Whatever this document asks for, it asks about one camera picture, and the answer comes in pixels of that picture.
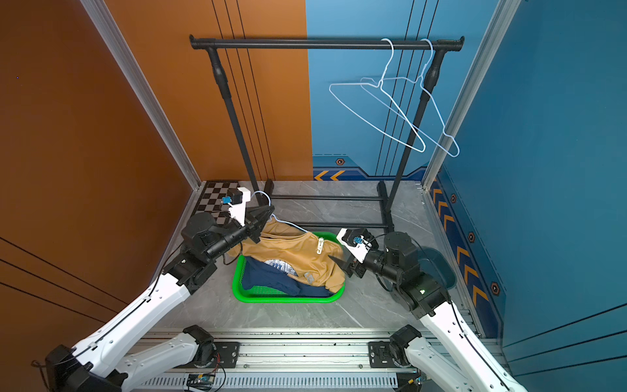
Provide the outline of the yellow printed t-shirt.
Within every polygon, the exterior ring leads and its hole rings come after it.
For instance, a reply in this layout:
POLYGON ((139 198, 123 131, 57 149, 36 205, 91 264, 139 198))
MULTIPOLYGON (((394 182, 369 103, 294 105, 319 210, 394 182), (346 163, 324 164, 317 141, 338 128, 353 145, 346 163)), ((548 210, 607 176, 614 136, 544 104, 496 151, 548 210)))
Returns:
POLYGON ((323 253, 318 255, 319 236, 271 218, 261 233, 261 241, 254 243, 249 238, 228 251, 230 256, 249 256, 275 268, 281 267, 290 276, 315 287, 325 287, 337 293, 344 287, 344 271, 329 258, 344 258, 339 243, 324 238, 323 253))

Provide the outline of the navy blue t-shirt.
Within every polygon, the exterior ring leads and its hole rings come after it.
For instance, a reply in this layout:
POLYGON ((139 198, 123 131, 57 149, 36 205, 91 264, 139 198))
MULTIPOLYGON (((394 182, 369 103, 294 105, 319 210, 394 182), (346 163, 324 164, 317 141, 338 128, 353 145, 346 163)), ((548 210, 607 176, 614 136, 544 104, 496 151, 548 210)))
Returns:
POLYGON ((274 266, 246 257, 241 284, 244 290, 255 287, 274 289, 289 297, 331 297, 332 292, 325 287, 315 287, 293 279, 287 272, 274 266))

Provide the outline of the light blue hanger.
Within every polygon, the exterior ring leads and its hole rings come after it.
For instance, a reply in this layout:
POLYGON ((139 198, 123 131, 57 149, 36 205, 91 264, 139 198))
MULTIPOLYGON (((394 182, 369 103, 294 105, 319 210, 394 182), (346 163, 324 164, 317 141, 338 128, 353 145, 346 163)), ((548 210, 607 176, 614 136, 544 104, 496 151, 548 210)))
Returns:
MULTIPOLYGON (((449 148, 444 147, 440 142, 437 142, 436 140, 434 140, 432 137, 430 137, 426 132, 423 132, 421 129, 421 137, 426 137, 428 140, 430 140, 431 142, 433 142, 436 147, 441 151, 444 152, 447 156, 451 157, 451 158, 456 158, 459 154, 460 154, 460 147, 457 144, 457 141, 455 139, 455 137, 451 134, 451 133, 447 133, 446 132, 446 124, 444 122, 444 119, 442 117, 442 114, 440 113, 440 110, 438 108, 438 105, 435 101, 435 99, 433 98, 433 94, 432 91, 435 87, 435 85, 437 84, 437 79, 439 78, 439 70, 441 68, 441 61, 444 57, 444 55, 447 52, 459 52, 460 48, 463 46, 463 42, 464 42, 464 38, 461 38, 460 40, 444 40, 444 41, 437 41, 436 44, 433 44, 429 39, 427 38, 423 38, 420 40, 420 43, 425 43, 429 46, 429 60, 427 60, 427 62, 424 64, 423 68, 421 69, 421 71, 416 75, 415 79, 411 79, 411 80, 416 80, 418 78, 418 82, 416 84, 413 84, 413 86, 419 86, 421 89, 421 98, 425 98, 425 103, 426 106, 425 108, 428 107, 429 103, 431 102, 434 106, 434 109, 436 111, 436 114, 438 115, 439 121, 441 123, 441 137, 444 137, 444 139, 448 139, 450 142, 452 142, 452 145, 455 146, 456 148, 456 152, 453 154, 449 148)), ((410 122, 411 125, 415 125, 418 126, 418 123, 421 122, 420 120, 421 114, 419 113, 419 111, 416 111, 416 117, 415 120, 413 122, 410 122)), ((413 146, 413 142, 412 141, 408 141, 408 143, 413 146)))

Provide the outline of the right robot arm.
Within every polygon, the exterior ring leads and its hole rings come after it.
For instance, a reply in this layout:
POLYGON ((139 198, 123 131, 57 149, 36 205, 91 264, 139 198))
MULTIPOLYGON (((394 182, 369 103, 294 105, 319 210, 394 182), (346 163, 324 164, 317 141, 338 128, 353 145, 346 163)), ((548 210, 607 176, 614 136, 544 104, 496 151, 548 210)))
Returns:
POLYGON ((337 264, 348 276, 367 271, 391 282, 391 295, 426 327, 448 352, 442 356, 413 326, 390 337, 390 354, 401 367, 424 372, 444 391, 523 391, 524 386, 495 359, 468 327, 441 282, 420 263, 426 250, 408 234, 391 232, 379 241, 366 229, 342 229, 337 240, 351 254, 337 264))

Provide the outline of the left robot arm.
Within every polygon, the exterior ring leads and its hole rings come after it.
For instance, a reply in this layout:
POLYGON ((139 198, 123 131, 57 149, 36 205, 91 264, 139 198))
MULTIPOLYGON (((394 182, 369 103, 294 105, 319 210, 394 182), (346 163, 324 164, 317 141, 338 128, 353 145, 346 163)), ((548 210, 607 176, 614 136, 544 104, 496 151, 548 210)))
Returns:
POLYGON ((130 354, 130 349, 217 270, 217 258, 244 240, 259 242, 274 207, 234 206, 235 217, 218 225, 213 215, 193 215, 181 231, 179 254, 153 284, 102 328, 73 347, 57 346, 43 374, 51 391, 132 391, 144 382, 193 361, 210 362, 213 338, 199 326, 169 341, 130 354))

